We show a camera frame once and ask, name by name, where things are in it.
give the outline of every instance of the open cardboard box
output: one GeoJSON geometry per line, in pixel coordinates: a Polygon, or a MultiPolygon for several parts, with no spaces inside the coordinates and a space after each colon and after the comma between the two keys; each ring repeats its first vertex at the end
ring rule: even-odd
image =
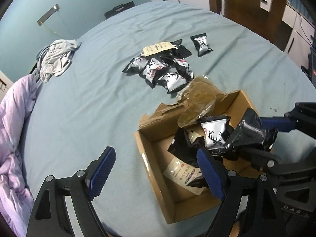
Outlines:
{"type": "MultiPolygon", "coordinates": [[[[255,110],[247,94],[242,90],[237,90],[219,101],[216,100],[212,115],[230,116],[230,124],[236,127],[247,108],[255,110]]],[[[209,189],[205,189],[201,195],[197,196],[163,175],[164,170],[174,158],[167,149],[178,130],[177,121],[180,114],[184,111],[185,107],[182,104],[162,103],[152,116],[142,117],[140,128],[135,132],[139,153],[167,224],[198,215],[220,204],[209,189]]],[[[201,126],[197,124],[190,128],[203,133],[201,126]]],[[[237,161],[224,159],[224,166],[242,176],[256,178],[259,175],[250,167],[250,162],[241,158],[237,161]]]]}

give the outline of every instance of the bed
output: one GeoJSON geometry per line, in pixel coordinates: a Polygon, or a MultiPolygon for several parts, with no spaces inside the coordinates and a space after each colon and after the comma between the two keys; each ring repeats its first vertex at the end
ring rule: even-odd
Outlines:
{"type": "MultiPolygon", "coordinates": [[[[143,47],[177,39],[192,52],[187,61],[195,75],[207,74],[225,92],[244,89],[261,116],[282,116],[295,102],[316,101],[315,88],[294,62],[248,29],[181,3],[139,5],[80,37],[82,45],[71,66],[38,89],[20,142],[24,176],[34,199],[46,176],[71,176],[112,146],[116,163],[93,201],[109,233],[190,237],[207,230],[216,208],[165,223],[134,140],[142,114],[153,113],[159,103],[174,103],[175,96],[161,86],[151,89],[137,75],[122,73],[143,47]],[[190,36],[200,33],[207,33],[214,51],[198,58],[190,36]]],[[[293,162],[305,158],[315,145],[312,138],[292,131],[280,133],[274,148],[285,162],[293,162]]],[[[71,200],[66,202],[75,235],[82,236],[71,200]]]]}

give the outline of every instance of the blue gripper pad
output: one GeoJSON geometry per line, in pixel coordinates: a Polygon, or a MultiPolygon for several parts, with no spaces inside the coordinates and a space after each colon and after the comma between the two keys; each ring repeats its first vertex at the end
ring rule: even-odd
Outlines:
{"type": "Polygon", "coordinates": [[[106,147],[97,161],[93,161],[90,170],[86,176],[86,185],[88,187],[88,198],[93,200],[100,195],[103,186],[115,163],[116,153],[112,147],[106,147]]]}
{"type": "Polygon", "coordinates": [[[272,117],[272,118],[260,118],[262,127],[267,130],[271,130],[276,127],[279,132],[289,133],[292,130],[295,130],[295,121],[290,120],[285,117],[272,117]]]}
{"type": "Polygon", "coordinates": [[[197,162],[212,194],[223,201],[226,195],[225,185],[227,182],[227,170],[224,165],[216,161],[205,148],[197,151],[197,162]]]}

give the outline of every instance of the chair backrest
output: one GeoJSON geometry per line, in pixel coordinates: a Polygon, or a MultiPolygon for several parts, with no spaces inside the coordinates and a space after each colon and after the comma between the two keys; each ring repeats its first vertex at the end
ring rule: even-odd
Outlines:
{"type": "MultiPolygon", "coordinates": [[[[225,0],[224,17],[245,26],[258,35],[275,42],[287,0],[272,0],[268,17],[262,13],[260,0],[225,0]]],[[[209,0],[210,10],[219,14],[220,0],[209,0]]]]}

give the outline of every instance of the clear plastic bag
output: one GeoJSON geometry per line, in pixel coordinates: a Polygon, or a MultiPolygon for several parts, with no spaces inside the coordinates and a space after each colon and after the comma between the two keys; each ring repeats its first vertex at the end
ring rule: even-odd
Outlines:
{"type": "Polygon", "coordinates": [[[211,114],[215,108],[215,102],[221,101],[225,93],[219,90],[209,80],[208,76],[201,75],[194,78],[179,94],[178,103],[186,106],[186,110],[180,115],[179,127],[195,124],[197,119],[211,114]]]}

